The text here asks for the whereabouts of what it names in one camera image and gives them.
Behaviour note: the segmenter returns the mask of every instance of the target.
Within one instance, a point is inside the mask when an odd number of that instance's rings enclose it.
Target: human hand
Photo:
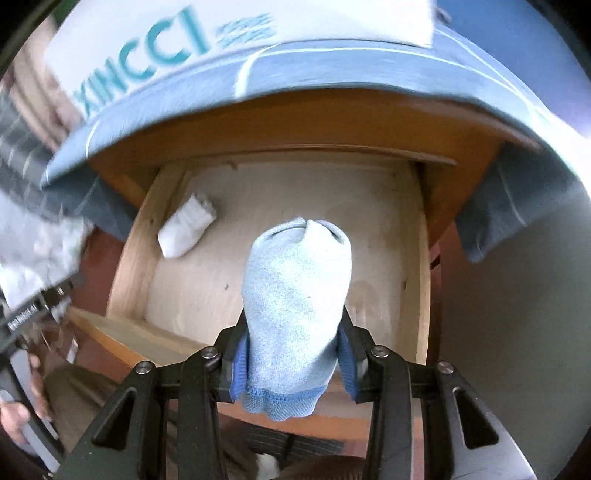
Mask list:
[[[49,402],[43,394],[43,378],[39,373],[41,361],[36,355],[29,354],[29,364],[31,365],[31,391],[35,396],[35,413],[41,419],[51,420]],[[13,441],[25,442],[21,429],[30,418],[29,411],[22,403],[0,400],[0,424]]]

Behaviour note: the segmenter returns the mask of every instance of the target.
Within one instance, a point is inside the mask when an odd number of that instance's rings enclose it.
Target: gray fabric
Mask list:
[[[552,153],[505,144],[456,217],[466,256],[471,262],[482,260],[494,246],[583,191],[579,179]]]
[[[33,185],[40,185],[52,154],[31,132],[8,94],[0,95],[0,158],[14,172]]]
[[[31,132],[6,93],[0,94],[0,190],[45,220],[82,215],[125,241],[136,208],[102,181],[87,165],[51,185],[39,187],[51,151]]]
[[[312,456],[339,455],[345,446],[338,440],[302,437],[252,424],[246,424],[245,436],[250,450],[273,455],[281,468]]]

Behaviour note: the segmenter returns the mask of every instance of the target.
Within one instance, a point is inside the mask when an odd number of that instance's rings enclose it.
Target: blue sock cuff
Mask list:
[[[316,402],[325,391],[326,385],[292,394],[247,387],[242,397],[242,408],[249,413],[266,413],[273,421],[307,417],[312,415]]]
[[[340,373],[343,377],[343,387],[351,397],[351,400],[354,401],[357,398],[357,394],[359,393],[359,387],[357,385],[356,378],[357,365],[355,362],[355,354],[353,353],[353,349],[349,344],[349,339],[347,338],[342,325],[339,325],[338,338],[339,343],[337,345],[336,352],[337,359],[339,360]]]
[[[238,400],[246,388],[246,381],[248,379],[248,348],[248,332],[245,332],[238,342],[234,357],[232,385],[230,386],[232,401]]]

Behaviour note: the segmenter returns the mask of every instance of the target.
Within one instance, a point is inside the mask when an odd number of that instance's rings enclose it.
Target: wooden drawer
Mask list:
[[[167,260],[157,233],[186,194],[206,194],[217,220],[187,255]],[[242,310],[250,246],[296,216],[329,220],[349,236],[353,322],[406,360],[424,363],[429,320],[429,258],[414,164],[375,153],[297,150],[226,155],[165,166],[125,245],[106,318],[70,317],[130,366],[183,361],[212,344]],[[339,439],[367,438],[371,405],[357,406],[337,373],[306,419],[275,423],[239,404],[221,413],[277,430]]]

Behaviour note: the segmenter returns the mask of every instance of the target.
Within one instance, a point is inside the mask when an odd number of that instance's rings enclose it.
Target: dark trousers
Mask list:
[[[64,447],[71,452],[117,383],[82,367],[65,365],[46,379],[46,394],[53,410],[54,425]],[[234,427],[221,428],[222,449],[229,480],[256,479],[256,456],[248,450]],[[168,425],[167,480],[178,478],[176,425]],[[361,480],[363,460],[347,456],[316,457],[295,463],[281,472],[282,479]]]

